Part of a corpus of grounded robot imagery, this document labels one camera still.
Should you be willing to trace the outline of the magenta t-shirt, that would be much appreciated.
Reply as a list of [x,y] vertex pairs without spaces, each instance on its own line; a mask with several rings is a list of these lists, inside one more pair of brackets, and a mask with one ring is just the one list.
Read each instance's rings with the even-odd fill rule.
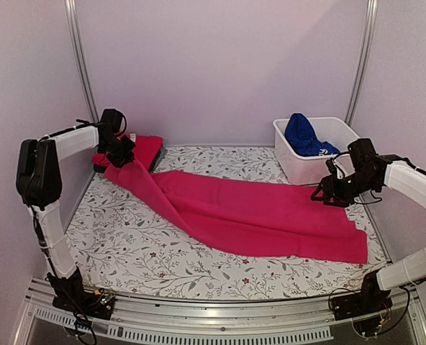
[[[121,137],[127,136],[134,143],[133,153],[135,159],[141,161],[143,166],[151,173],[151,165],[159,149],[163,145],[163,138],[158,136],[140,136],[136,134],[123,134]],[[111,165],[106,153],[96,153],[92,157],[92,163],[95,173],[104,173]]]

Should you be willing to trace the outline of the pink garment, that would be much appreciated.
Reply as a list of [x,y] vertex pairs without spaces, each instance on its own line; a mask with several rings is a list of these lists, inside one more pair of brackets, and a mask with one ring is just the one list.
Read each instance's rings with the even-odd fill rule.
[[223,252],[352,264],[368,259],[366,233],[343,209],[312,201],[308,187],[178,170],[150,174],[138,161],[110,166],[104,176],[190,237]]

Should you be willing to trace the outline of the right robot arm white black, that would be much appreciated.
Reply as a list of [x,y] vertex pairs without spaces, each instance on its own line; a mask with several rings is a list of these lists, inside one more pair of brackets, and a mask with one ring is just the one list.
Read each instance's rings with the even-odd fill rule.
[[347,207],[365,192],[392,199],[370,211],[381,227],[393,263],[365,275],[361,289],[331,298],[335,319],[363,316],[391,307],[394,288],[426,283],[426,172],[398,155],[352,154],[354,172],[346,175],[335,158],[311,199],[326,206]]

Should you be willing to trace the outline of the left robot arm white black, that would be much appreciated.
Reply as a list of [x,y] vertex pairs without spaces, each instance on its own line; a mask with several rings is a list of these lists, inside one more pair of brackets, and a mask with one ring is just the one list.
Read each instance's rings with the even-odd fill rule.
[[81,272],[69,252],[60,219],[60,161],[96,148],[113,166],[122,167],[134,159],[135,143],[123,137],[126,126],[123,113],[106,109],[97,123],[80,120],[39,139],[26,139],[20,146],[16,189],[32,217],[48,264],[47,281],[55,291],[53,306],[77,316],[109,320],[114,298],[103,290],[85,291]]

